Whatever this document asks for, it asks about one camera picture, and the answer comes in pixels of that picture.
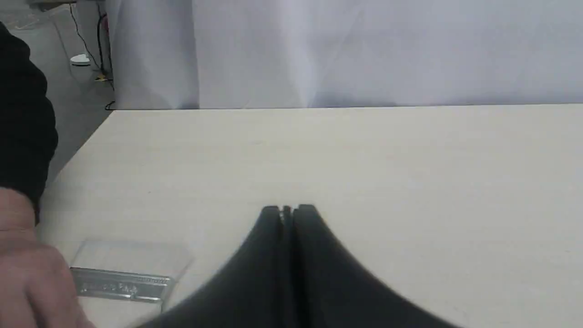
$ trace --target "finger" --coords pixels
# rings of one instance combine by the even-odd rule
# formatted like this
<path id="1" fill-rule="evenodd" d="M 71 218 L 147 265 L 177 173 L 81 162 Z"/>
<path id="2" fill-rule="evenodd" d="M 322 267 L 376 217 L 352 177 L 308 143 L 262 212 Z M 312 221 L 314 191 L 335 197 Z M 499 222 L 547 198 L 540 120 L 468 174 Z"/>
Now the finger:
<path id="1" fill-rule="evenodd" d="M 36 328 L 34 312 L 24 292 L 16 295 L 0 295 L 0 327 Z"/>
<path id="2" fill-rule="evenodd" d="M 80 324 L 87 322 L 79 305 L 73 277 L 66 266 L 48 277 L 30 281 L 28 295 L 42 327 L 79 328 Z"/>

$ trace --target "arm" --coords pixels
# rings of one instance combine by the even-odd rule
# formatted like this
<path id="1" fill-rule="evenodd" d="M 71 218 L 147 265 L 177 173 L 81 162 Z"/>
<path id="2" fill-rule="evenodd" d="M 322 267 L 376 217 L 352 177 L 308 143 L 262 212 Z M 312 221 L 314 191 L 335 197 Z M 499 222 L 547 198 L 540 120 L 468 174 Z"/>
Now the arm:
<path id="1" fill-rule="evenodd" d="M 0 230 L 4 224 L 27 225 L 31 213 L 38 222 L 48 165 L 57 147 L 47 80 L 29 57 L 26 43 L 0 23 L 0 212 L 12 213 L 0 219 Z M 3 222 L 7 218 L 21 222 Z"/>

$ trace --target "table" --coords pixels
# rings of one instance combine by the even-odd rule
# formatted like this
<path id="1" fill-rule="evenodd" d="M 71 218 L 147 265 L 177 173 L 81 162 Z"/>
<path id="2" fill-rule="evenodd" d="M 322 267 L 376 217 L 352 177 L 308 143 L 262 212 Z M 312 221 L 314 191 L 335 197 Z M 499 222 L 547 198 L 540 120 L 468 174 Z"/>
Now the table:
<path id="1" fill-rule="evenodd" d="M 91 236 L 185 242 L 195 263 L 175 304 L 264 205 L 312 203 L 364 266 L 441 317 L 577 327 L 582 126 L 577 104 L 115 111 L 50 185 L 40 234 L 69 260 Z"/>

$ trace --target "human hand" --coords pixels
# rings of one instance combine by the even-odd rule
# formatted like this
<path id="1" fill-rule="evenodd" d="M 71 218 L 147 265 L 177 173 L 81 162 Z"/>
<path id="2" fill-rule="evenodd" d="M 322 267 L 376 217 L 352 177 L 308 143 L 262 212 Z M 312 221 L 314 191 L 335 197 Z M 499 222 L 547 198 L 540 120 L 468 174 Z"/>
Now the human hand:
<path id="1" fill-rule="evenodd" d="M 28 199 L 0 189 L 0 327 L 94 328 L 65 259 L 34 234 Z"/>

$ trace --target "silver metal plate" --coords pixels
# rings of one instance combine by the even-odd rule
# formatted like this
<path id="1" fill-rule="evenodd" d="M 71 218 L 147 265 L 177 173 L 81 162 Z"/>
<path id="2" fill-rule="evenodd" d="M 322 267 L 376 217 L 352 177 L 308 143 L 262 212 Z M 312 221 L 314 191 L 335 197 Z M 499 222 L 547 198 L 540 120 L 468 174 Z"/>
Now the silver metal plate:
<path id="1" fill-rule="evenodd" d="M 174 279 L 158 275 L 71 268 L 77 295 L 158 303 L 174 287 Z"/>

